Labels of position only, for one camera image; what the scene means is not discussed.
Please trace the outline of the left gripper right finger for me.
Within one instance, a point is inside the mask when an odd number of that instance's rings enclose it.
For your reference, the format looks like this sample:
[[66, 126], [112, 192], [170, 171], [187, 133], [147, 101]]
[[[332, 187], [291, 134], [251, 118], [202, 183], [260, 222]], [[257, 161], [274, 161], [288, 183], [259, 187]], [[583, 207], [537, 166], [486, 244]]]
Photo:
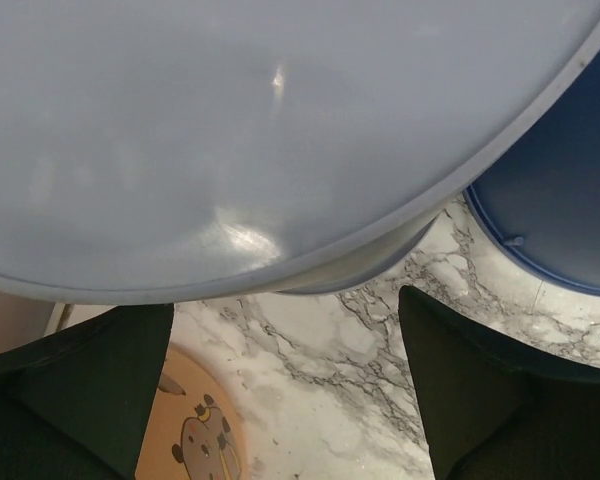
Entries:
[[413, 286], [399, 322], [437, 479], [600, 479], [600, 368], [528, 346]]

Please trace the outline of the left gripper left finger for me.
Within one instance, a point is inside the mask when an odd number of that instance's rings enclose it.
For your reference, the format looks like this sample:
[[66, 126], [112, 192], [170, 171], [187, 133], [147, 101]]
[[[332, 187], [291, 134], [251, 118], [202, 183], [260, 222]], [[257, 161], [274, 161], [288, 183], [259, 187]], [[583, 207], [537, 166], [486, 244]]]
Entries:
[[171, 304], [119, 306], [0, 354], [0, 479], [132, 479]]

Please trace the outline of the orange plastic bucket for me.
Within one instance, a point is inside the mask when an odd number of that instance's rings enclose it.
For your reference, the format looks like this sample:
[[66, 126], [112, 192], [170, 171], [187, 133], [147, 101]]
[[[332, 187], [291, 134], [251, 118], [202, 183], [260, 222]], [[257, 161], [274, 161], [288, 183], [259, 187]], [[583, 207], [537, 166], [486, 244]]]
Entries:
[[213, 376], [170, 345], [135, 477], [242, 480], [251, 477], [240, 416]]

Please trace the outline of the blue plastic bucket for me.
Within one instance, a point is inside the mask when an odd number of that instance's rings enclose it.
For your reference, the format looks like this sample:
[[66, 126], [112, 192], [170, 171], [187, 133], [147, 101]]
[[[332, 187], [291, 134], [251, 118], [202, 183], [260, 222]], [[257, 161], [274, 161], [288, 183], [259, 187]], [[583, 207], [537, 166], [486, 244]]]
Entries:
[[464, 197], [514, 263], [600, 296], [600, 51]]

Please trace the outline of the grey-blue plastic bucket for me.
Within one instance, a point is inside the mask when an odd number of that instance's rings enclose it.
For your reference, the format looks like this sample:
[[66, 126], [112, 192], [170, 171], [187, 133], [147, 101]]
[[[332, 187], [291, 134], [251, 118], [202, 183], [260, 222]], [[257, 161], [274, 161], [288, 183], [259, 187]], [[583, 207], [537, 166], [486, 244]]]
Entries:
[[599, 52], [600, 1], [0, 1], [0, 291], [361, 280]]

